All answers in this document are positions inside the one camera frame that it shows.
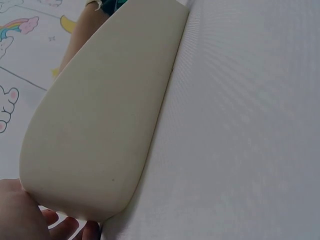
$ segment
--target yellow moon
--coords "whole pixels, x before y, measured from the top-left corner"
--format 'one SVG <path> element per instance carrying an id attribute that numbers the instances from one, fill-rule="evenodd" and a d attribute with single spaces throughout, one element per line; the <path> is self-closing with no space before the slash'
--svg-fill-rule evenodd
<path id="1" fill-rule="evenodd" d="M 63 15 L 61 18 L 60 18 L 60 24 L 62 26 L 62 28 L 64 30 L 66 30 L 68 33 L 72 33 L 75 26 L 76 26 L 76 22 L 75 21 L 72 21 L 70 20 L 69 18 L 67 18 L 65 15 Z"/>

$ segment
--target mattress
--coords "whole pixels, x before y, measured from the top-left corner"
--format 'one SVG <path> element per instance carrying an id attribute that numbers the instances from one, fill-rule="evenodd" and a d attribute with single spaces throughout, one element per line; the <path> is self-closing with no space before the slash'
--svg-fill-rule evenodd
<path id="1" fill-rule="evenodd" d="M 102 239 L 320 239 L 320 2 L 188 6 L 140 185 Z"/>

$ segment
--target star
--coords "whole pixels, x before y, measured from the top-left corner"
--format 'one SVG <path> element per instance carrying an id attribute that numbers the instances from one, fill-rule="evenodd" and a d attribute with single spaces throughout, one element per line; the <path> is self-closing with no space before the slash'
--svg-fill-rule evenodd
<path id="1" fill-rule="evenodd" d="M 51 69 L 51 73 L 52 73 L 52 78 L 55 79 L 59 75 L 59 68 L 57 67 L 57 68 Z"/>

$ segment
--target cartoon bunny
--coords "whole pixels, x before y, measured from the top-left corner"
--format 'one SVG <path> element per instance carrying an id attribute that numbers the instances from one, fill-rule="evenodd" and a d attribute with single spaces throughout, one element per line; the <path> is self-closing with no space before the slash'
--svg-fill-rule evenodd
<path id="1" fill-rule="evenodd" d="M 13 87 L 8 92 L 5 92 L 3 87 L 0 86 L 0 134 L 7 129 L 7 124 L 11 120 L 18 98 L 18 89 Z"/>

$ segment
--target teal shorts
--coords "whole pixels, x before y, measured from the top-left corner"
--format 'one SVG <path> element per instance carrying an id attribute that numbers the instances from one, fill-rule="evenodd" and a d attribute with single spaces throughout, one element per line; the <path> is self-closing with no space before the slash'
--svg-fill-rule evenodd
<path id="1" fill-rule="evenodd" d="M 106 14 L 111 16 L 114 14 L 127 0 L 87 0 L 86 3 L 97 2 L 99 8 L 102 9 Z"/>

